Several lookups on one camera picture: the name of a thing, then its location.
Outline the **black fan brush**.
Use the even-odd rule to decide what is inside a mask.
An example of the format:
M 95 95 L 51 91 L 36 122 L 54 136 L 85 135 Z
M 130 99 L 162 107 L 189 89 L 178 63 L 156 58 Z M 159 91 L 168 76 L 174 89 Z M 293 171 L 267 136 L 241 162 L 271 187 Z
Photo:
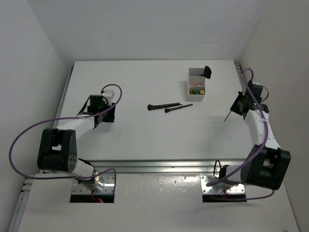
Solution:
M 204 72 L 201 76 L 205 77 L 206 79 L 210 79 L 212 74 L 212 70 L 209 66 L 205 66 Z

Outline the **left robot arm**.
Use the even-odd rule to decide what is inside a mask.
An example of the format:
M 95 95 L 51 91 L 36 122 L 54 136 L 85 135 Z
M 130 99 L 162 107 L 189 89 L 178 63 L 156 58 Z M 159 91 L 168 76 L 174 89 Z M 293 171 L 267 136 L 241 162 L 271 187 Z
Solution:
M 114 122 L 114 92 L 104 91 L 90 95 L 77 114 L 63 126 L 46 128 L 42 132 L 38 153 L 38 168 L 45 171 L 64 172 L 81 180 L 90 180 L 95 167 L 78 158 L 77 140 L 102 122 Z

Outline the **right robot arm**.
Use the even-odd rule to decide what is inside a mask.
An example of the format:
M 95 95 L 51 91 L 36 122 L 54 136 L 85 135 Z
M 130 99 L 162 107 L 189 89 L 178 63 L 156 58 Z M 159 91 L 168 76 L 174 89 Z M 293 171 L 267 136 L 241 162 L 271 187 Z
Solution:
M 289 151 L 276 141 L 269 122 L 269 109 L 262 103 L 263 86 L 252 81 L 239 92 L 230 110 L 243 117 L 253 147 L 241 166 L 225 165 L 219 178 L 228 183 L 242 183 L 278 190 L 291 160 Z

